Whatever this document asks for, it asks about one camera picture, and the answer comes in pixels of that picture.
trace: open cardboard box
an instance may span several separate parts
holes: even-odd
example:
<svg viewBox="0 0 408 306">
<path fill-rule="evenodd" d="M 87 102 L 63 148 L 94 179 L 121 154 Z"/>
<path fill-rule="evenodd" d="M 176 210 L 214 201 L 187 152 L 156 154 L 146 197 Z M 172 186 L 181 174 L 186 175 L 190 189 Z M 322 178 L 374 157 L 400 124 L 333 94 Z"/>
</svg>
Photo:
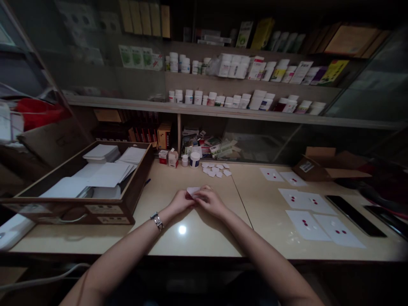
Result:
<svg viewBox="0 0 408 306">
<path fill-rule="evenodd" d="M 371 177 L 357 168 L 367 162 L 348 151 L 336 155 L 336 148 L 307 147 L 292 170 L 305 181 L 332 181 L 338 178 Z"/>
</svg>

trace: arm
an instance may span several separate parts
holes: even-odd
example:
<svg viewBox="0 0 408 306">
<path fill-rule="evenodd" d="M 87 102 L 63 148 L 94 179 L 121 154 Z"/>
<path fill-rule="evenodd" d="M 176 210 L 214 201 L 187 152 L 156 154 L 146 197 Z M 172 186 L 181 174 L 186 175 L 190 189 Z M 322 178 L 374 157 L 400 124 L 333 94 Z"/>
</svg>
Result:
<svg viewBox="0 0 408 306">
<path fill-rule="evenodd" d="M 195 195 L 200 196 L 196 201 L 206 211 L 226 224 L 283 305 L 323 306 L 310 285 L 286 258 L 229 210 L 211 187 L 203 186 Z"/>
<path fill-rule="evenodd" d="M 164 227 L 177 214 L 195 204 L 194 200 L 186 199 L 186 196 L 185 190 L 179 190 L 171 203 L 159 212 Z M 159 234 L 160 231 L 153 220 L 147 220 L 127 234 L 89 268 L 60 305 L 103 305 L 105 298 L 152 247 Z"/>
</svg>

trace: sticker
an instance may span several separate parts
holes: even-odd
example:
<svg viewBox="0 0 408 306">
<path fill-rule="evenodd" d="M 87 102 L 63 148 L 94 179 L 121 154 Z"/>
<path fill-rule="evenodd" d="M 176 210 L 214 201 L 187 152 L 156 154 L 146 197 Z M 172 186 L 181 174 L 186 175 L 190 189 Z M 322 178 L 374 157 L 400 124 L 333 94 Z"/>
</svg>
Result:
<svg viewBox="0 0 408 306">
<path fill-rule="evenodd" d="M 123 215 L 123 211 L 117 205 L 85 205 L 91 213 Z"/>
<path fill-rule="evenodd" d="M 43 204 L 3 204 L 16 213 L 52 213 Z"/>
<path fill-rule="evenodd" d="M 311 162 L 307 161 L 303 165 L 301 165 L 299 168 L 303 170 L 303 172 L 308 172 L 313 169 L 315 165 L 313 165 Z"/>
<path fill-rule="evenodd" d="M 103 224 L 130 224 L 126 217 L 97 217 Z"/>
</svg>

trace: cable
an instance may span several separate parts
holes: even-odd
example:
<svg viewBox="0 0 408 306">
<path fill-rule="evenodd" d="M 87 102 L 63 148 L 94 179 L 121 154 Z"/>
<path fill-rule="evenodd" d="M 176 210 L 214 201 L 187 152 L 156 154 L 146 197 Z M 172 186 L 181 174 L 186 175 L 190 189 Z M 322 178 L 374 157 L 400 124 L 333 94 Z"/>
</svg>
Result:
<svg viewBox="0 0 408 306">
<path fill-rule="evenodd" d="M 48 283 L 53 283 L 55 281 L 59 281 L 59 280 L 65 278 L 72 271 L 74 271 L 76 268 L 81 267 L 81 266 L 89 268 L 91 265 L 87 264 L 87 263 L 79 263 L 79 264 L 76 264 L 75 266 L 73 266 L 71 269 L 69 269 L 64 274 L 61 274 L 61 275 L 58 275 L 58 276 L 53 276 L 53 277 L 50 277 L 50 278 L 39 278 L 39 279 L 36 279 L 36 280 L 27 280 L 27 281 L 20 282 L 20 283 L 12 283 L 12 284 L 8 284 L 8 285 L 0 286 L 0 292 L 2 292 L 2 291 L 11 291 L 11 290 L 19 290 L 19 289 L 32 287 L 32 286 L 45 285 L 45 284 L 48 284 Z"/>
</svg>

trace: wooden box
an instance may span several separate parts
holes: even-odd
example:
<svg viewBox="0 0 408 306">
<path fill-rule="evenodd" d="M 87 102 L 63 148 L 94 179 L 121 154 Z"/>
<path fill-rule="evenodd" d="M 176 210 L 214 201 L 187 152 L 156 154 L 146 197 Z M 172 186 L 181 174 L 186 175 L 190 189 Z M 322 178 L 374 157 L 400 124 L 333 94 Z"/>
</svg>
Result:
<svg viewBox="0 0 408 306">
<path fill-rule="evenodd" d="M 117 145 L 121 154 L 129 147 L 146 149 L 138 167 L 122 183 L 120 199 L 38 198 L 60 179 L 72 176 L 88 162 L 82 158 L 97 145 Z M 133 212 L 153 164 L 148 143 L 96 141 L 13 198 L 0 203 L 39 224 L 134 224 Z"/>
</svg>

